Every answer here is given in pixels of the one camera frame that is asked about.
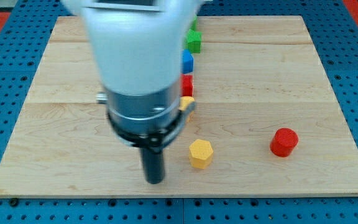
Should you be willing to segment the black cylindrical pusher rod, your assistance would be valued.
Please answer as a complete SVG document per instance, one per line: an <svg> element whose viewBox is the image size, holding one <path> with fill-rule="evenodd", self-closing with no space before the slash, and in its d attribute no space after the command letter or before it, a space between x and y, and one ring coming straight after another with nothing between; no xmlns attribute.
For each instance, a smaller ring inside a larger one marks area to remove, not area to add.
<svg viewBox="0 0 358 224"><path fill-rule="evenodd" d="M159 184L165 178L163 152L155 152L148 148L140 148L140 158L145 179L150 184Z"/></svg>

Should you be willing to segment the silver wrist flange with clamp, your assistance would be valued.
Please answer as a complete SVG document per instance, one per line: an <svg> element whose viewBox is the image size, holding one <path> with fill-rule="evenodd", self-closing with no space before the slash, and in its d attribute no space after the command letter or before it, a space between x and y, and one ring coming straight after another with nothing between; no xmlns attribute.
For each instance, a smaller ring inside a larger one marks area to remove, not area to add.
<svg viewBox="0 0 358 224"><path fill-rule="evenodd" d="M177 81L140 95L105 88L96 95L96 101L106 106L110 125L124 144L160 153L177 138L195 110L194 101L181 110L180 97L181 84Z"/></svg>

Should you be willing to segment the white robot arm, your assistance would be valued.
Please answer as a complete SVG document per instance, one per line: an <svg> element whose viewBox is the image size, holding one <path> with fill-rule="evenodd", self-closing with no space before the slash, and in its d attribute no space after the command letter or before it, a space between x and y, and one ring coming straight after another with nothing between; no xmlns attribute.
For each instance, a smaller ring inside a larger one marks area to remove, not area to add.
<svg viewBox="0 0 358 224"><path fill-rule="evenodd" d="M195 103L180 106L183 41L202 2L62 0L82 18L96 61L108 120L140 151L145 179L165 177L163 150Z"/></svg>

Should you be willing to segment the yellow block behind arm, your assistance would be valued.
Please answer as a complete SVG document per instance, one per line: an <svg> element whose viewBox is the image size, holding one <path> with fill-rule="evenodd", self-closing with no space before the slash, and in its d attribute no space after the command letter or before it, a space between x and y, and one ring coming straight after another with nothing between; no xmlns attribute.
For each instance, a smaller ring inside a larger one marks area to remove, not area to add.
<svg viewBox="0 0 358 224"><path fill-rule="evenodd" d="M193 103L193 102L195 102L195 99L194 99L192 96L182 96L182 97L180 98L180 106L179 106L178 109L179 109L182 113L184 113L185 110L187 109L187 107L188 107L191 103ZM192 112L188 115L188 117L187 117L187 119L186 119L186 123L189 123L189 122L190 122L190 120L191 120L191 118L192 118L193 115L194 115L194 112L192 111Z"/></svg>

